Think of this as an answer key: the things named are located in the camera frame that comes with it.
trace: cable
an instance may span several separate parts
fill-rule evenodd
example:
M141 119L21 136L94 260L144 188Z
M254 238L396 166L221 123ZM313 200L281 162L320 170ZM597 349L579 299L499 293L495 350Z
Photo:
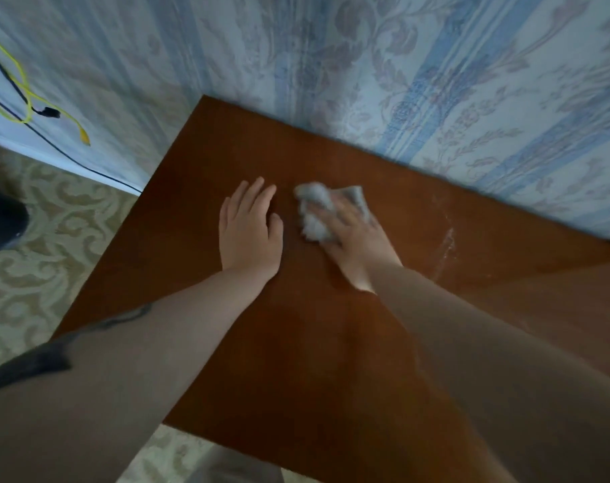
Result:
M3 105L3 103L0 102L0 107L3 108L3 110L5 110L6 112L8 112L10 115L12 115L13 117L19 119L18 115L16 113L14 113L11 109L9 109L8 107L6 107L5 105ZM65 157L67 157L70 161L72 161L73 163L75 163L77 166L81 166L84 169L93 172L95 174L98 174L99 176L103 176L104 178L108 178L111 179L112 181L115 181L116 183L120 183L121 185L127 186L129 188L131 188L132 190L135 190L138 193L142 193L142 190L137 189L135 186L131 186L128 183L124 183L123 181L120 181L116 178L113 178L111 176L108 176L107 174L103 174L102 172L96 171L94 169L91 169L87 166L84 166L83 164L81 164L78 161L75 161L74 159L72 159L68 154L64 153L61 149L59 149L59 147L57 147L56 145L54 145L50 139L48 139L47 137L45 137L41 132L39 132L38 130L36 130L33 126L31 126L28 122L22 122L28 129L32 130L35 134L37 134L39 137L41 137L43 140L45 140L48 144L50 144L52 147L54 147L57 151L59 151L60 153L62 153Z
M3 76L5 77L5 79L10 82L10 84L12 85L14 90L19 94L19 96L21 96L21 99L26 103L26 106L27 106L26 117L23 119L21 119L15 113L12 113L11 115L14 115L16 118L9 117L6 113L3 113L3 111L1 110L1 108L2 108L1 106L0 106L0 114L3 115L3 117L5 117L6 119L13 121L13 122L17 122L17 123L28 123L29 121L31 121L33 118L33 112L37 113L41 116L49 117L49 118L59 118L61 116L61 114L63 114L64 116L68 117L73 122L75 122L75 124L77 125L77 128L79 129L79 138L81 139L81 141L85 145L91 145L91 140L88 137L88 134L86 133L86 131L84 130L82 125L79 123L79 121L75 117L70 115L68 112L66 112L65 110L59 108L56 105L53 105L45 98L35 94L28 85L27 76L26 76L25 72L23 71L23 67L21 66L19 61L17 61L14 57L12 57L12 55L9 52L7 52L1 44L0 44L0 50L1 50L1 52L3 52L3 54L6 57L8 57L8 59L10 59L10 61L12 61L12 63L14 63L14 65L16 66L16 68L19 71L21 81L19 82L16 79L16 77L10 71L8 71L5 66L3 66L3 64L1 62L0 62L0 71L3 74ZM40 100L43 103L45 103L46 107L41 111L36 110L32 105L32 101L30 98L31 96L36 98L37 100Z

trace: person's left arm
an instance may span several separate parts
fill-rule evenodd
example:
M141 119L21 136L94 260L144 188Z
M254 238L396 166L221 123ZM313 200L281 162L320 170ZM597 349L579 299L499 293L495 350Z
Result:
M278 271L275 186L243 182L220 210L222 271L0 366L0 482L110 482Z

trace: wall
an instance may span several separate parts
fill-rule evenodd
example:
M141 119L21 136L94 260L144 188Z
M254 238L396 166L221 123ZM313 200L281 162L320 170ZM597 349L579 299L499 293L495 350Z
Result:
M0 0L0 42L136 187L206 93L610 237L610 0Z

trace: person's right arm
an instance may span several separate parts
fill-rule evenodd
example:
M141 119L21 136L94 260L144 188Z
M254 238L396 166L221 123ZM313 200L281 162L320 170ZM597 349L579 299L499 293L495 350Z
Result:
M382 227L343 197L325 251L414 333L432 372L520 481L610 481L610 379L402 266Z

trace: yellow cable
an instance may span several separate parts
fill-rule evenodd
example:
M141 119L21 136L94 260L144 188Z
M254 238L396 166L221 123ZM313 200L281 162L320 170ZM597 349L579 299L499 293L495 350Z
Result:
M45 98L37 95L35 92L33 92L30 89L28 80L27 80L27 76L25 74L25 72L23 72L23 67L21 66L21 64L19 63L19 61L17 61L16 59L14 59L14 57L12 57L12 55L7 52L5 50L5 48L0 44L0 50L1 52L3 52L3 54L8 57L8 59L10 59L10 61L12 61L14 63L14 65L16 66L16 68L19 71L19 75L21 76L21 81L18 81L16 79L16 77L7 70L7 68L5 66L3 66L1 64L1 66L3 66L4 70L8 73L8 75L10 76L10 78L12 79L12 81L15 82L15 84L21 88L23 91L26 92L26 100L27 100L27 110L26 110L26 117L23 120L19 120L17 118L14 118L12 116L10 116L8 113L6 113L3 108L0 107L0 113L1 115L3 115L3 117L5 117L6 119L8 119L9 121L13 121L13 122L17 122L17 123L28 123L29 121L31 121L33 119L33 110L32 110L32 100L31 100L31 96L36 98L37 100L41 100L43 103L47 104L49 107L54 108L56 110L59 110L60 113L62 113L62 115L68 117L69 119L71 119L73 122L75 122L75 124L77 125L77 127L79 128L79 138L81 139L81 141L85 144L85 145L91 145L91 141L88 138L88 134L86 133L86 131L84 130L84 128L82 127L82 125L79 123L79 121L77 121L77 119L75 117L73 117L72 115L70 115L68 112L66 112L65 110L63 110L62 108L59 108L57 105L54 105L52 103L50 103L48 100L46 100Z

